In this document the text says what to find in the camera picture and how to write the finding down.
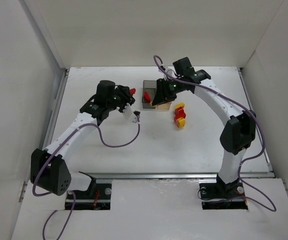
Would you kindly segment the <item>red curved lego brick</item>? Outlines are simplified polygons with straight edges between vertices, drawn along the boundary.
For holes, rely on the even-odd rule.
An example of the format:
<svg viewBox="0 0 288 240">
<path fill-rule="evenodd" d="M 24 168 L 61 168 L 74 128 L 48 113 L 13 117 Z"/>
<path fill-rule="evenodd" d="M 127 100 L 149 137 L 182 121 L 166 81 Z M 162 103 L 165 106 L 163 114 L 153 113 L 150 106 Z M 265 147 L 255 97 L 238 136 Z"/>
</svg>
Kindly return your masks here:
<svg viewBox="0 0 288 240">
<path fill-rule="evenodd" d="M 133 96 L 135 93 L 136 93 L 136 89 L 135 89 L 135 88 L 130 89 L 130 94 L 131 94 L 132 96 Z"/>
</svg>

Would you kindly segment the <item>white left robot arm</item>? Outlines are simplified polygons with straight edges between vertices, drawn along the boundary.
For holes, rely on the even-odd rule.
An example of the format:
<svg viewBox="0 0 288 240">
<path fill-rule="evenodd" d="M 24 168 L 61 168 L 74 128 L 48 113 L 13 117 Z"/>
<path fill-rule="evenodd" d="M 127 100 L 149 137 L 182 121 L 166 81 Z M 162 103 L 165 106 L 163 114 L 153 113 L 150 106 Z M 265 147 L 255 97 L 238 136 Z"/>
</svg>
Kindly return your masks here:
<svg viewBox="0 0 288 240">
<path fill-rule="evenodd" d="M 82 171 L 71 172 L 68 161 L 83 141 L 97 130 L 103 140 L 100 125 L 112 111 L 119 111 L 126 120 L 140 123 L 140 112 L 132 111 L 135 88 L 101 80 L 96 93 L 80 108 L 77 117 L 64 133 L 43 149 L 31 154 L 30 181 L 34 196 L 49 194 L 61 196 L 77 191 L 91 196 L 95 192 L 96 178 Z"/>
</svg>

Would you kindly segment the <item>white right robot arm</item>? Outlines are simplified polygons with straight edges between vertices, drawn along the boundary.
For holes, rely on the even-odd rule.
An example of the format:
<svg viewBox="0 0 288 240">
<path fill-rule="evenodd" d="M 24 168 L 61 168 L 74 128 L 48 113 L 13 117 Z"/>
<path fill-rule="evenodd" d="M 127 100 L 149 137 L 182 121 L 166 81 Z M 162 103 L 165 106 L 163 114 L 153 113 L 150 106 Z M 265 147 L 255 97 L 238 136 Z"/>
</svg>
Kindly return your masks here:
<svg viewBox="0 0 288 240">
<path fill-rule="evenodd" d="M 238 168 L 256 136 L 253 112 L 220 93 L 211 76 L 203 69 L 195 70 L 188 57 L 173 63 L 175 75 L 164 66 L 159 56 L 154 55 L 153 59 L 164 77 L 157 80 L 152 105 L 172 102 L 178 93 L 190 91 L 203 100 L 221 120 L 224 129 L 220 143 L 224 155 L 214 188 L 220 197 L 229 195 L 239 184 Z"/>
</svg>

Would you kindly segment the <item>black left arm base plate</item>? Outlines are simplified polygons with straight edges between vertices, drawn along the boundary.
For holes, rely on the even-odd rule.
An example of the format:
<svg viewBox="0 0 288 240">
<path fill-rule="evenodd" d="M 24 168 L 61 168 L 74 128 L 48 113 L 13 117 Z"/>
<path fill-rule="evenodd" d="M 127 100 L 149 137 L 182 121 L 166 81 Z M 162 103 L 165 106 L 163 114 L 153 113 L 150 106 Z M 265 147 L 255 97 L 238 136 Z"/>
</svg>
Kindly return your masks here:
<svg viewBox="0 0 288 240">
<path fill-rule="evenodd" d="M 112 181 L 100 179 L 88 191 L 73 191 L 76 195 L 74 210 L 107 211 L 111 207 Z"/>
</svg>

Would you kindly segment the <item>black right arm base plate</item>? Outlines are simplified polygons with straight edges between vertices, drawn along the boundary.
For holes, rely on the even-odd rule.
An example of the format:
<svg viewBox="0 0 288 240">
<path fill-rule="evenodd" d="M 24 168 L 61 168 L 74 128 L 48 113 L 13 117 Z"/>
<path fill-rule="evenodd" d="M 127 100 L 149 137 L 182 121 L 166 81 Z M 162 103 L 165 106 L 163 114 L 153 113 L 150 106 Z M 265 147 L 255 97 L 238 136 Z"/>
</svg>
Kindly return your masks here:
<svg viewBox="0 0 288 240">
<path fill-rule="evenodd" d="M 224 189 L 217 182 L 201 182 L 199 187 L 198 197 L 203 210 L 248 210 L 242 183 L 230 189 Z"/>
</svg>

